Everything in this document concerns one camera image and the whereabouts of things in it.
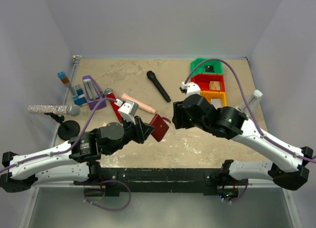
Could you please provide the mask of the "red leather card holder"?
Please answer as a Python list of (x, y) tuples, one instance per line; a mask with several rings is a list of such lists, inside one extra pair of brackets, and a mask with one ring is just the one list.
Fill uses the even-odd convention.
[(167, 131), (169, 130), (170, 123), (170, 119), (162, 117), (159, 114), (154, 115), (149, 125), (155, 128), (151, 135), (157, 142), (160, 142), (164, 138)]

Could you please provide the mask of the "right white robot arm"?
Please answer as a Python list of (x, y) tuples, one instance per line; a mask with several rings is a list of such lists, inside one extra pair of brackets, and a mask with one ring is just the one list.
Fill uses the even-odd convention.
[(310, 171), (306, 165), (313, 150), (283, 142), (256, 127), (253, 120), (235, 108), (216, 108), (194, 94), (173, 103), (172, 122), (176, 129), (197, 127), (215, 137), (243, 144), (267, 158), (253, 162), (226, 160), (220, 171), (220, 179), (226, 185), (260, 179), (272, 181), (283, 189), (298, 190), (308, 181)]

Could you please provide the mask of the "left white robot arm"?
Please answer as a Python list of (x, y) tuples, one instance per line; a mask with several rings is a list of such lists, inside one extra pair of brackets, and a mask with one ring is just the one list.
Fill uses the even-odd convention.
[(142, 144), (154, 130), (137, 116), (135, 122), (112, 122), (34, 154), (5, 152), (0, 186), (6, 192), (22, 192), (35, 184), (57, 181), (96, 185), (103, 177), (102, 155), (112, 155), (131, 141)]

